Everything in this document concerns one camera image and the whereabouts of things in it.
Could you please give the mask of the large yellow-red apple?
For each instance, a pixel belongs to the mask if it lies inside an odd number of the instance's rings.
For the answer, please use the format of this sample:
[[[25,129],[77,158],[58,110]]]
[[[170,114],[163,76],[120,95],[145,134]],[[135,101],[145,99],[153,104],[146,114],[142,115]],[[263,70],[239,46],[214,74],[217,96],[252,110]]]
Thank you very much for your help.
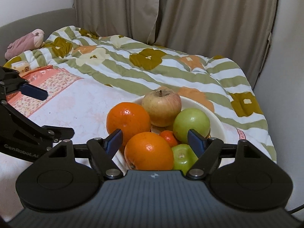
[[[182,108],[179,94],[165,86],[147,93],[141,105],[149,114],[151,124],[157,127],[172,125]]]

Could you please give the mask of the pink floral towel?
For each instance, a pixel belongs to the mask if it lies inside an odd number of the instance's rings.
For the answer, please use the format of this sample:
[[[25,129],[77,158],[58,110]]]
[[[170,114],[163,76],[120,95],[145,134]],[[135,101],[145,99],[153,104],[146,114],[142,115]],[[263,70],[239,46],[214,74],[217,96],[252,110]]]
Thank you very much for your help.
[[[8,103],[39,126],[73,128],[75,144],[86,143],[94,137],[107,137],[106,117],[110,109],[139,97],[110,84],[78,77],[65,69],[41,67],[23,77],[47,90],[47,100],[36,100],[17,92],[7,96]],[[23,209],[15,182],[30,165],[30,162],[1,153],[1,217],[5,221],[10,221]]]

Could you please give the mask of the pink plush toy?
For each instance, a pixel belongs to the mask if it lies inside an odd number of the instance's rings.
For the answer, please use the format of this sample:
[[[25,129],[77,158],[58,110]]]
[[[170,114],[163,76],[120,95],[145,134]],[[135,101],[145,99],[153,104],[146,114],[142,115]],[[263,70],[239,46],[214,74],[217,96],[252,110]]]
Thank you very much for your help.
[[[44,31],[41,29],[35,29],[10,43],[5,52],[5,59],[10,60],[22,52],[38,49],[43,45],[43,42]]]

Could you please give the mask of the green apple back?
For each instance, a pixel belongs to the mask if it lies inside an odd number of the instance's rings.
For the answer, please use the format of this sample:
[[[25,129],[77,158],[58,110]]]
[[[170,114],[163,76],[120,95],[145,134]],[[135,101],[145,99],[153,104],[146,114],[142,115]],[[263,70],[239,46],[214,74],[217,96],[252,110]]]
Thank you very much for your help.
[[[173,123],[173,134],[183,144],[188,143],[188,132],[194,129],[203,137],[210,133],[210,120],[202,110],[187,108],[182,110]]]

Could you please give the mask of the tissue pack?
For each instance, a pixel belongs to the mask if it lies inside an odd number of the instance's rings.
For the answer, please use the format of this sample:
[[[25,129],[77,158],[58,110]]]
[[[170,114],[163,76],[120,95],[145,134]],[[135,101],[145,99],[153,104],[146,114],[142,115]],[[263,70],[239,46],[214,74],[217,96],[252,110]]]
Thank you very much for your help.
[[[30,64],[27,61],[19,61],[11,64],[13,70],[18,71],[20,74],[29,72],[31,70]]]

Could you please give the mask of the floral striped quilt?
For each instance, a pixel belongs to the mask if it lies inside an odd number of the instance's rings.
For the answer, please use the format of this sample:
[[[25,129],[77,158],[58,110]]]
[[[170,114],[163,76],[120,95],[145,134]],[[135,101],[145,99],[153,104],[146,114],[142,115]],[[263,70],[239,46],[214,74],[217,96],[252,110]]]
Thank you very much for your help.
[[[42,47],[5,63],[26,61],[32,70],[52,65],[104,85],[143,96],[160,86],[199,102],[227,125],[233,139],[247,139],[277,159],[266,118],[251,85],[232,60],[189,55],[147,45],[122,35],[96,36],[67,26],[54,31]]]

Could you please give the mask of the small mandarin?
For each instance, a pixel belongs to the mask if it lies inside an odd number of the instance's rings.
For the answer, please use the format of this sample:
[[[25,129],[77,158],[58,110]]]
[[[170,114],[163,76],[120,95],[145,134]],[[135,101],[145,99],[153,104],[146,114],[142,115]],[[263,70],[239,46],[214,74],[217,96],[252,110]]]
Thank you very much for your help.
[[[179,141],[176,139],[172,131],[164,130],[160,132],[159,135],[166,140],[170,147],[179,145]]]

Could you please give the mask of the large orange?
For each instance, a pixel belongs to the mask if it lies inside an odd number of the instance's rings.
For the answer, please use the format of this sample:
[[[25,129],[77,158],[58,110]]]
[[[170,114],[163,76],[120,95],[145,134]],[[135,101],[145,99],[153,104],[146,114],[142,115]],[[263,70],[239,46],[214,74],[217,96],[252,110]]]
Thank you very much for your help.
[[[149,114],[141,105],[133,102],[121,102],[107,114],[107,132],[111,134],[116,129],[120,129],[123,133],[123,147],[134,135],[149,132],[150,128]]]
[[[171,147],[153,132],[134,135],[125,146],[124,157],[134,170],[172,170],[174,167]]]

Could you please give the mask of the green apple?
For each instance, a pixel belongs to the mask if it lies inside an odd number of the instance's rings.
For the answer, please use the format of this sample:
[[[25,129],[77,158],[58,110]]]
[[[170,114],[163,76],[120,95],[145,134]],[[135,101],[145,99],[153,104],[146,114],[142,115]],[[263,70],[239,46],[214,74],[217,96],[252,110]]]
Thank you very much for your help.
[[[174,155],[174,170],[181,170],[184,175],[187,174],[188,170],[198,160],[198,157],[193,152],[191,147],[187,144],[179,144],[172,147]]]
[[[210,120],[202,110],[187,108],[182,110],[173,123],[173,134],[183,144],[188,143],[188,132],[194,129],[203,137],[210,133]]]

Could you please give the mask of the green apple front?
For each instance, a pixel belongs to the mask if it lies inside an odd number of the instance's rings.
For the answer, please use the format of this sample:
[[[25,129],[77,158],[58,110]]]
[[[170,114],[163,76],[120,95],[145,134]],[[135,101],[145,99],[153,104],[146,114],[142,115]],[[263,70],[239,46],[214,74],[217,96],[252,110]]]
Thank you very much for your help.
[[[191,147],[187,144],[179,144],[172,147],[174,155],[174,170],[181,170],[184,175],[187,174],[188,170],[198,160],[198,157],[193,152]]]

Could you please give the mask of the beige curtain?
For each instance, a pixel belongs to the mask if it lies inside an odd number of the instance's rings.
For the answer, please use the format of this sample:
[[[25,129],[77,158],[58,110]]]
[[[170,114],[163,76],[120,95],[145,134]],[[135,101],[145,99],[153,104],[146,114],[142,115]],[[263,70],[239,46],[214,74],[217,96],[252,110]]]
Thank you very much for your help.
[[[235,61],[252,86],[265,61],[278,0],[74,0],[77,23],[192,55]]]

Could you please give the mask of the grey headboard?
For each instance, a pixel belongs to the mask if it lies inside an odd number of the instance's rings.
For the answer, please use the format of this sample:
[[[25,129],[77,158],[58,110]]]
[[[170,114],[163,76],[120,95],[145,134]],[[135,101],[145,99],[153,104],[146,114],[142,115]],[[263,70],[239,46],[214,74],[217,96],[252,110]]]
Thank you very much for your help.
[[[8,45],[16,39],[35,29],[43,30],[44,38],[47,39],[54,31],[65,26],[75,26],[76,24],[76,11],[74,8],[68,8],[32,15],[2,26],[0,32],[1,66],[7,62],[5,52]]]

